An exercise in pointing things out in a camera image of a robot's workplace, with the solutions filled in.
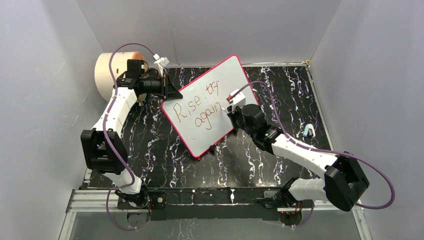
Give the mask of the pink framed whiteboard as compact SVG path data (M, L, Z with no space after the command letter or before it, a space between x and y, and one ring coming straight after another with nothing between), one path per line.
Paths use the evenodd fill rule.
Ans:
M246 104L257 104L257 97L235 54L186 84L179 92L182 99L165 100L164 114L187 147L198 158L233 130L228 115L227 98L236 89L244 87Z

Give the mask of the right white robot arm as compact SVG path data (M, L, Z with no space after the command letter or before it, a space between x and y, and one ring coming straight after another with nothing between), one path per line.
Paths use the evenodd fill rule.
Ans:
M286 158L312 171L319 177L293 177L272 197L258 203L276 207L295 207L304 200L329 201L348 212L357 203L370 183L358 160L347 153L325 153L286 136L282 129L269 124L256 104L228 106L227 115L236 130L250 136L257 148L274 156Z

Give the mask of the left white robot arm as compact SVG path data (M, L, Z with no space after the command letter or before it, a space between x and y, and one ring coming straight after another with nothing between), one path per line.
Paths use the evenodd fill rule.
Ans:
M80 135L87 168L110 179L116 186L116 195L135 208L146 207L150 198L145 183L128 165L128 152L121 139L122 128L142 95L155 95L163 100L182 99L182 94L163 71L168 63L166 57L159 57L154 62L155 68L146 69L143 60L127 60L127 70L114 79L103 115Z

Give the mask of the black whiteboard stand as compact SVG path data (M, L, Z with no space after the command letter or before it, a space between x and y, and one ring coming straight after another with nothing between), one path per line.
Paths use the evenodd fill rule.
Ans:
M216 146L215 145L210 145L208 152L211 153L211 154L215 154L215 152L216 152Z

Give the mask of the cream cylindrical drawer box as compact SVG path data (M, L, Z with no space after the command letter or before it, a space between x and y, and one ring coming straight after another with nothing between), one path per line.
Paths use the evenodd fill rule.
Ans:
M114 82L109 69L111 52L105 52L98 56L94 67L94 80L96 87L107 102L112 96ZM117 52L111 62L112 73L117 79L127 70L127 60L144 60L144 56L138 51Z

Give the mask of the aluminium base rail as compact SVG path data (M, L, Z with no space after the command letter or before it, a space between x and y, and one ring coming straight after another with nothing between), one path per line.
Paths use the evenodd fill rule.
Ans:
M61 240L369 240L364 212L328 202L265 208L276 188L162 188L152 207L134 208L106 190L75 190Z

